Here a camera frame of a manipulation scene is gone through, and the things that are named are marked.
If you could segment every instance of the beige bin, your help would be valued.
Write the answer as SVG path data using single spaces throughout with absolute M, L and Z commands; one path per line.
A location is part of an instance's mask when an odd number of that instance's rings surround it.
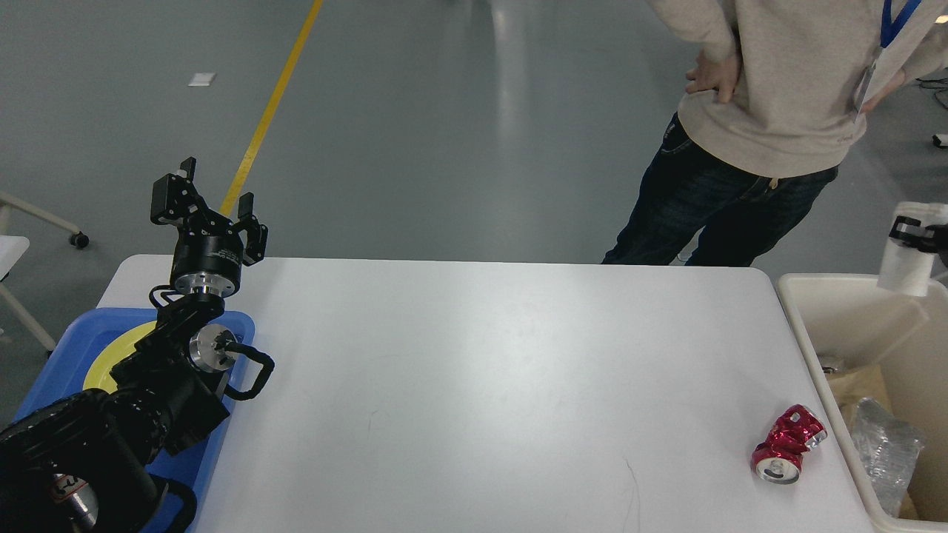
M 931 282 L 917 298 L 876 287 L 876 276 L 788 274 L 777 283 L 816 390 L 849 470 L 879 531 L 948 532 L 948 289 Z M 925 434 L 909 495 L 922 520 L 879 506 L 816 355 L 848 369 L 878 363 L 892 412 Z

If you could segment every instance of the yellow circle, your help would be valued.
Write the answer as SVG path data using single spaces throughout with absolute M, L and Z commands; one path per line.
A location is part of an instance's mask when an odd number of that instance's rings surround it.
M 83 389 L 103 389 L 106 393 L 113 393 L 119 387 L 116 381 L 109 376 L 109 371 L 119 361 L 134 354 L 135 343 L 142 337 L 155 330 L 156 321 L 146 322 L 138 327 L 126 331 L 118 339 L 109 342 L 109 345 L 92 361 L 89 372 L 85 373 Z

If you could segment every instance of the crushed can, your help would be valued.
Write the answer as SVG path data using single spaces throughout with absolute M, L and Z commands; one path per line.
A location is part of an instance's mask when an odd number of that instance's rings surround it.
M 796 404 L 774 423 L 767 440 L 751 454 L 751 465 L 760 479 L 789 485 L 800 479 L 803 453 L 827 438 L 822 422 L 805 406 Z

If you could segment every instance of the white sticker on floor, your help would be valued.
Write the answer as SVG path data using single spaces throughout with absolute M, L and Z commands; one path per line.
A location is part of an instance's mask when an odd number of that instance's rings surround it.
M 191 77 L 188 87 L 209 87 L 214 81 L 214 76 L 217 76 L 216 72 L 198 72 Z

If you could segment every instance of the chair leg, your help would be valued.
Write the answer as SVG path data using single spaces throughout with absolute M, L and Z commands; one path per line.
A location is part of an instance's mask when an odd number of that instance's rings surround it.
M 0 284 L 0 297 L 3 297 L 3 299 L 7 301 L 10 309 L 13 310 L 13 315 L 27 327 L 29 332 L 33 334 L 33 337 L 35 337 L 47 351 L 52 352 L 56 349 L 56 341 L 53 340 L 40 323 L 29 314 L 27 309 L 9 293 L 9 289 L 2 284 Z
M 31 214 L 41 220 L 46 220 L 46 222 L 52 224 L 53 226 L 58 226 L 66 231 L 69 231 L 73 235 L 77 233 L 82 233 L 79 230 L 79 226 L 76 226 L 75 224 L 71 222 L 65 221 L 62 218 L 56 216 L 55 214 L 49 211 L 43 211 L 32 204 L 28 204 L 27 202 L 24 202 L 23 200 L 21 200 L 20 198 L 17 198 L 16 196 L 10 196 L 7 193 L 0 192 L 0 205 L 2 204 L 8 204 L 22 212 Z

